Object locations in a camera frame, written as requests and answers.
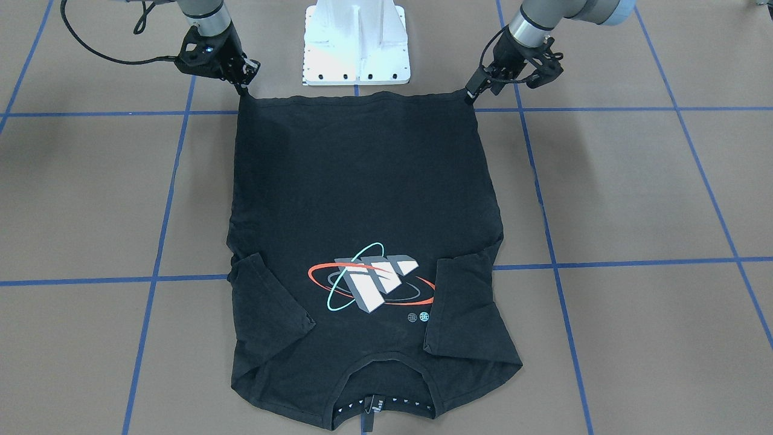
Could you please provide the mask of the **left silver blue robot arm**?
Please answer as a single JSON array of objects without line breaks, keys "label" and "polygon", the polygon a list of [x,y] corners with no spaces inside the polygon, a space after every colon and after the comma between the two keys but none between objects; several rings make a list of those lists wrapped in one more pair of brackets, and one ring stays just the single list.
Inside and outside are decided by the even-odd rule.
[{"label": "left silver blue robot arm", "polygon": [[474,105],[486,91],[498,95],[506,85],[536,89],[553,82],[563,73],[563,53],[553,52],[551,33],[562,19],[613,27],[635,6],[635,1],[523,1],[481,52],[466,85],[466,103]]}]

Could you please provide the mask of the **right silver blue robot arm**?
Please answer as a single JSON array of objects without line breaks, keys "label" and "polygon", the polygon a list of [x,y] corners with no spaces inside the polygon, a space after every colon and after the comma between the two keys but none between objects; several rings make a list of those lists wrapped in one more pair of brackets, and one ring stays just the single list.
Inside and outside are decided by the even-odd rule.
[{"label": "right silver blue robot arm", "polygon": [[260,62],[250,59],[224,1],[177,1],[190,29],[175,65],[183,74],[234,85],[239,95],[257,76]]}]

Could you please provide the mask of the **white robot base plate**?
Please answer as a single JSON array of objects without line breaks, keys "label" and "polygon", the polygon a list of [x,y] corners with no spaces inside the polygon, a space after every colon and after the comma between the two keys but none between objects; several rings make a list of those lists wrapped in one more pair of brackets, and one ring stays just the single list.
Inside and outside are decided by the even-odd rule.
[{"label": "white robot base plate", "polygon": [[411,81],[405,9],[393,1],[318,1],[306,8],[302,83],[386,86]]}]

